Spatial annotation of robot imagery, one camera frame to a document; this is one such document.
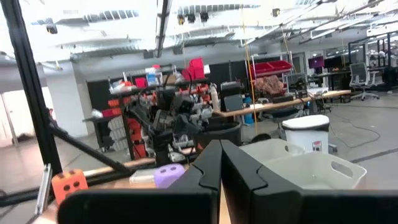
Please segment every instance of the column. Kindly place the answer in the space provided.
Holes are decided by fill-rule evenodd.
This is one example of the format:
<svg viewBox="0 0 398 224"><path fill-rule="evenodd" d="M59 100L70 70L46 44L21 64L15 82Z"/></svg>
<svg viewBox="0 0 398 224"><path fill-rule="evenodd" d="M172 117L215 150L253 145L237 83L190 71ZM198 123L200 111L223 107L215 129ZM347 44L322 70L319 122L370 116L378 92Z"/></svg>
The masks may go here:
<svg viewBox="0 0 398 224"><path fill-rule="evenodd" d="M60 67L62 71L44 69L57 124L73 137L87 136L94 127L82 121L92 110L85 78L71 62L63 62Z"/></svg>

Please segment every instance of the white bottle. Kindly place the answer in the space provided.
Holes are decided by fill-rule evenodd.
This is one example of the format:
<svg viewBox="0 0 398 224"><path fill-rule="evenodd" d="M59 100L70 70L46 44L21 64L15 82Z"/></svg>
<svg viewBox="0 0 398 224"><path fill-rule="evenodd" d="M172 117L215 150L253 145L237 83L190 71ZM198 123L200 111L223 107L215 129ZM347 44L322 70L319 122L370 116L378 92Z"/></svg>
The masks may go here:
<svg viewBox="0 0 398 224"><path fill-rule="evenodd" d="M220 103L218 101L217 88L215 84L210 85L211 100L213 102L213 110L220 111Z"/></svg>

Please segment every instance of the bottle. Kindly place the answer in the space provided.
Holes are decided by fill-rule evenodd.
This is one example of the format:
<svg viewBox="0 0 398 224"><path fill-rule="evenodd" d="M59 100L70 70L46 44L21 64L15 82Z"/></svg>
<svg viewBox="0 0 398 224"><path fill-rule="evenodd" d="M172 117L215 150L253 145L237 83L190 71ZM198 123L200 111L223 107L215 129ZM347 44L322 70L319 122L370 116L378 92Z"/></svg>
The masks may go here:
<svg viewBox="0 0 398 224"><path fill-rule="evenodd" d="M146 69L147 72L147 82L148 82L148 86L151 85L156 85L156 73L155 73L155 69L154 68L147 68Z"/></svg>
<svg viewBox="0 0 398 224"><path fill-rule="evenodd" d="M220 103L218 101L217 88L215 84L210 85L211 100L213 102L213 110L220 111Z"/></svg>

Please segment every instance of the ceiling duct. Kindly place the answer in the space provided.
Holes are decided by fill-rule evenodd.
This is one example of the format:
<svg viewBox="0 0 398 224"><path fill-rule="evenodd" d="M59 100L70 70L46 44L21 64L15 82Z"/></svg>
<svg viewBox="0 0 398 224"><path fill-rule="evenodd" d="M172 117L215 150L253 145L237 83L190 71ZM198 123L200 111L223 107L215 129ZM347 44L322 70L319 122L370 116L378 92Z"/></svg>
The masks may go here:
<svg viewBox="0 0 398 224"><path fill-rule="evenodd" d="M105 10L99 13L82 13L79 10L63 10L63 18L54 22L52 18L39 19L31 22L31 25L78 25L89 22L104 22L120 19L130 19L139 16L138 10Z"/></svg>
<svg viewBox="0 0 398 224"><path fill-rule="evenodd" d="M260 5L253 4L219 4L219 5L189 5L180 6L177 10L178 15L195 14L201 12L223 12L238 9L255 9Z"/></svg>
<svg viewBox="0 0 398 224"><path fill-rule="evenodd" d="M361 7L357 8L357 9L354 9L354 10L352 10L352 11L350 11L350 12L347 12L346 14L340 15L340 16L338 16L338 17L332 19L332 20L329 20L329 21L327 21L327 22L324 22L324 23L322 23L322 24L320 24L320 25L318 25L318 26L312 27L311 29L306 29L304 32L300 32L300 33L298 33L298 34L291 35L287 40L291 40L291 39L293 39L293 38L300 37L301 35L306 34L306 33L309 33L309 32L311 32L311 31L313 31L313 30L315 30L315 29L317 29L317 28L319 28L319 27L321 27L321 26L330 24L330 23L332 23L332 22L336 22L336 21L338 21L338 20L340 20L340 19L342 19L342 18L344 18L344 17L346 17L346 16L349 16L349 15L351 15L351 14L354 14L354 13L356 13L356 12L359 12L359 11L361 11L361 10L363 10L363 9L366 9L366 8L369 7L369 6L373 6L373 5L378 4L378 3L380 3L380 2L383 2L383 1L384 1L384 0L378 0L378 1L374 1L374 2L372 2L372 3L366 4L366 5L364 5L364 6L361 6Z"/></svg>

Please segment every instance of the mesh office chair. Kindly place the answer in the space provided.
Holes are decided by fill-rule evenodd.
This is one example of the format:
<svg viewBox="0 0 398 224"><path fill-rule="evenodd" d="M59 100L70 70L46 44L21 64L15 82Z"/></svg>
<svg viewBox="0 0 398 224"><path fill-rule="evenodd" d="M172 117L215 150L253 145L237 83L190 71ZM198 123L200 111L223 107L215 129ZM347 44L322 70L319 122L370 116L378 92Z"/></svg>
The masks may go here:
<svg viewBox="0 0 398 224"><path fill-rule="evenodd" d="M363 101L367 96L380 99L379 95L366 91L367 89L376 85L376 73L373 73L371 76L366 68L365 63L354 63L349 65L349 68L351 69L351 81L349 82L349 86L362 89L362 93L352 96L351 99L360 98Z"/></svg>

